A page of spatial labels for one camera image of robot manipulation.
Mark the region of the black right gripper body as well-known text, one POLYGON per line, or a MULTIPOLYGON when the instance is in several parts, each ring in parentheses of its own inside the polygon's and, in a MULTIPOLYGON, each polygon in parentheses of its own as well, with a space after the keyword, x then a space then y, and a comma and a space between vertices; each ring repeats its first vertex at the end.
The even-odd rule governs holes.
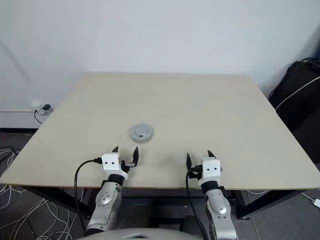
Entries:
POLYGON ((203 166, 201 164, 191 167, 188 170, 189 179, 200 180, 202 178, 203 166))

